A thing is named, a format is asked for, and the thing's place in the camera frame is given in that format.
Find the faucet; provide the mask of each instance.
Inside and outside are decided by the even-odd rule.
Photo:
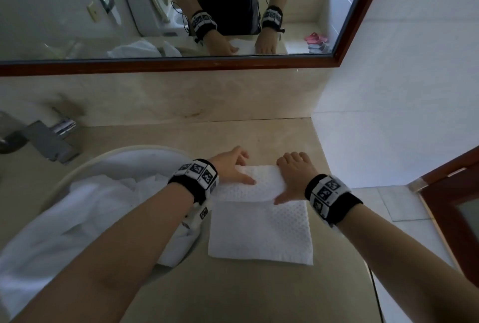
[[[57,108],[52,109],[61,116],[59,123],[49,128],[37,120],[7,135],[0,139],[0,154],[13,153],[30,141],[41,155],[52,162],[68,164],[78,157],[80,152],[64,140],[76,129],[77,123]]]

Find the hand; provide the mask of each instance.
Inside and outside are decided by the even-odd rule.
[[[319,173],[305,152],[284,153],[276,164],[286,182],[286,191],[274,200],[275,205],[305,199],[308,183]]]
[[[235,165],[246,165],[244,159],[248,159],[248,152],[240,146],[234,147],[229,152],[218,154],[208,159],[216,168],[220,183],[243,183],[256,184],[256,181],[249,175],[239,172]]]
[[[203,37],[203,41],[205,41],[210,56],[231,56],[239,50],[239,48],[231,46],[226,37],[217,30],[209,31]]]
[[[257,54],[276,54],[278,32],[270,27],[264,27],[256,39],[255,49]]]

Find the countertop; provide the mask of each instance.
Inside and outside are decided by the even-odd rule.
[[[83,153],[70,165],[45,160],[28,144],[0,156],[0,247],[35,218],[47,193],[69,171],[128,145],[166,145],[209,157],[237,144],[250,164],[275,164],[305,151],[329,172],[311,119],[249,120],[83,128],[68,139]],[[144,285],[122,322],[368,322],[379,323],[364,261],[350,243],[309,209],[314,266],[209,257],[209,220],[179,266]],[[0,312],[0,323],[7,317]]]

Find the mirror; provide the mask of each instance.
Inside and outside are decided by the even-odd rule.
[[[328,56],[355,0],[0,0],[0,62]]]

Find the pink slipper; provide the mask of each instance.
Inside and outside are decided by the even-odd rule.
[[[304,40],[306,41],[307,44],[320,44],[322,42],[327,43],[328,39],[324,36],[321,36],[317,34],[316,32],[313,32],[309,36],[304,37]]]

